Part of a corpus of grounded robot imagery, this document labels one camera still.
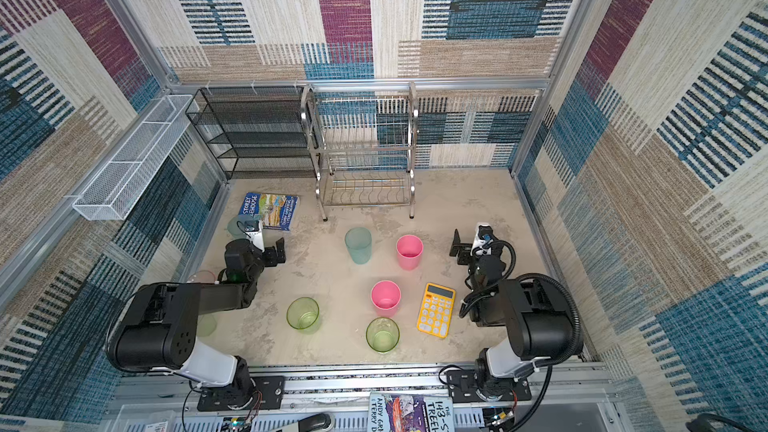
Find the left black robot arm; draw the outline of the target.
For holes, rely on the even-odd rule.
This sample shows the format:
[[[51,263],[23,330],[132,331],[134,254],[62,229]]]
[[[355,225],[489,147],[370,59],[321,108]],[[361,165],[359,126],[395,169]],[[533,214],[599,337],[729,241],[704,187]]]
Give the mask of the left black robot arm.
[[[244,359],[197,342],[201,315],[248,308],[265,269],[286,262],[285,240],[263,249],[247,239],[225,247],[215,283],[156,282],[140,287],[106,339],[109,362],[123,372],[170,372],[203,388],[246,395],[252,383]]]

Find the blue picture book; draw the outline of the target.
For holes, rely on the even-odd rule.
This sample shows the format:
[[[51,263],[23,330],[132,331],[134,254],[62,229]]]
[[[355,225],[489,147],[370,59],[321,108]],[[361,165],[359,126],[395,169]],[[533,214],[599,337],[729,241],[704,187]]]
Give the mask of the blue picture book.
[[[267,230],[289,231],[299,204],[295,195],[248,192],[238,215],[261,219]]]

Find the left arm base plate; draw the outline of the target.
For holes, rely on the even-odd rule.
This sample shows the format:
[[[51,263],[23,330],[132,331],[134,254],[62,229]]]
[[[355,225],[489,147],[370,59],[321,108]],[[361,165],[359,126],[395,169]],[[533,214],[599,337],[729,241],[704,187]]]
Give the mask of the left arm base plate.
[[[235,385],[204,387],[197,404],[199,412],[277,410],[281,407],[284,376],[251,377],[243,388]]]

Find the yellow calculator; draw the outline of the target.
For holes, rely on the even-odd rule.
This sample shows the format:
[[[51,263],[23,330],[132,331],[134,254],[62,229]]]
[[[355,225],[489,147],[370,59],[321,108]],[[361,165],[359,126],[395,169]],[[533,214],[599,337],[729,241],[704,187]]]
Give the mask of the yellow calculator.
[[[448,336],[456,291],[428,282],[425,286],[417,317],[417,330],[444,339]]]

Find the green translucent cup front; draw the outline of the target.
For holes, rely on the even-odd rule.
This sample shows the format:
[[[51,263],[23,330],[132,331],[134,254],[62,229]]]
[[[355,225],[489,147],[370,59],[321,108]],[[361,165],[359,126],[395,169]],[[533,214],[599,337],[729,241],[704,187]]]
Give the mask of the green translucent cup front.
[[[372,350],[384,354],[391,352],[398,345],[400,329],[394,320],[387,317],[377,317],[368,324],[365,337]]]

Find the teal translucent cup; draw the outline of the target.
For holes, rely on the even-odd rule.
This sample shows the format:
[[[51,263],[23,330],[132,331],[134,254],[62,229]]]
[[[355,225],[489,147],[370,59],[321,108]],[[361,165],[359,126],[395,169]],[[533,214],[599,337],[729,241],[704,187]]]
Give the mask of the teal translucent cup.
[[[365,227],[350,229],[345,235],[345,246],[354,263],[366,264],[372,255],[371,232]]]

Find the pink cup centre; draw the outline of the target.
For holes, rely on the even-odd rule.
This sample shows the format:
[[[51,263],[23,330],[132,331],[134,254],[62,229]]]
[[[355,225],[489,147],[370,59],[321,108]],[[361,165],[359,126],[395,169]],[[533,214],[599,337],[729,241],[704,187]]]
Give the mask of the pink cup centre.
[[[395,282],[382,280],[372,287],[370,297],[379,316],[393,317],[398,310],[402,294]]]

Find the pink cup near rack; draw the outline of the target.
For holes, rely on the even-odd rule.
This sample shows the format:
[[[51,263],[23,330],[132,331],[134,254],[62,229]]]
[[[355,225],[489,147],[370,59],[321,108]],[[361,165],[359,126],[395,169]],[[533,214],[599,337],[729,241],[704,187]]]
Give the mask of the pink cup near rack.
[[[404,235],[396,243],[399,266],[403,270],[414,270],[420,264],[424,251],[422,240],[415,235]]]

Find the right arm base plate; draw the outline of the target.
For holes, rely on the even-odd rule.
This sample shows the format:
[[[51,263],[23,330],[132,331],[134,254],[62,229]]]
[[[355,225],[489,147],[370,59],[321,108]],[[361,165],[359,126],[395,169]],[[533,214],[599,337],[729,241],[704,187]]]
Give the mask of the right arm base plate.
[[[454,403],[529,401],[532,393],[523,379],[496,378],[485,372],[445,368],[438,373]]]

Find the purple treehouse book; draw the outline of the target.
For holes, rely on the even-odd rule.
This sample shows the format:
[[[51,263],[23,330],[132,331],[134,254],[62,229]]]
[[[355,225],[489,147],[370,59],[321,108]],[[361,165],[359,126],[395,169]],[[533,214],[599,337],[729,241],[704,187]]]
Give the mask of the purple treehouse book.
[[[454,432],[449,397],[371,393],[368,432]]]

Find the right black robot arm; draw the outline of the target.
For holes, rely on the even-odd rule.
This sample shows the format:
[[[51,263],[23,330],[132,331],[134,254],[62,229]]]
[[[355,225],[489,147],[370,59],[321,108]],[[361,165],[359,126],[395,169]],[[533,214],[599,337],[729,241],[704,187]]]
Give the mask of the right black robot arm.
[[[583,327],[572,295],[540,273],[514,276],[516,251],[481,223],[471,242],[455,231],[449,255],[468,267],[459,316],[479,327],[501,327],[506,338],[479,353],[472,370],[439,374],[456,403],[531,399],[528,378],[582,352]]]

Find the silver wire dish rack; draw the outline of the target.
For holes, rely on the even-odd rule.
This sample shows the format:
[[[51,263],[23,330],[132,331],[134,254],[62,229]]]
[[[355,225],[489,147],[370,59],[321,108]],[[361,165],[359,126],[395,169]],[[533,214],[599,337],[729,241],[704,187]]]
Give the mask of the silver wire dish rack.
[[[326,222],[334,208],[406,207],[416,215],[416,85],[393,90],[318,91],[301,95],[301,122]]]

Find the black mesh shelf rack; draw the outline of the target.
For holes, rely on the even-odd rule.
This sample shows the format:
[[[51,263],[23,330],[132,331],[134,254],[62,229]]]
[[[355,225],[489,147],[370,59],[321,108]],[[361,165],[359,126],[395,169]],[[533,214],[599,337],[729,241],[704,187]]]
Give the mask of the black mesh shelf rack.
[[[185,114],[229,179],[314,175],[302,115],[302,89],[203,87]]]

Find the green translucent cup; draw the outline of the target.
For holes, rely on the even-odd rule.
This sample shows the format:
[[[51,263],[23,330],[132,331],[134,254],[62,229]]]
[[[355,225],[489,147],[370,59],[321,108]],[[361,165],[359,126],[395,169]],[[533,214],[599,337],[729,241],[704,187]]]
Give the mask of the green translucent cup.
[[[321,322],[318,303],[311,297],[297,298],[288,306],[286,321],[297,332],[315,333]]]
[[[368,324],[365,337],[372,350],[384,354],[391,352],[398,345],[400,329],[394,320],[387,317],[377,317]]]

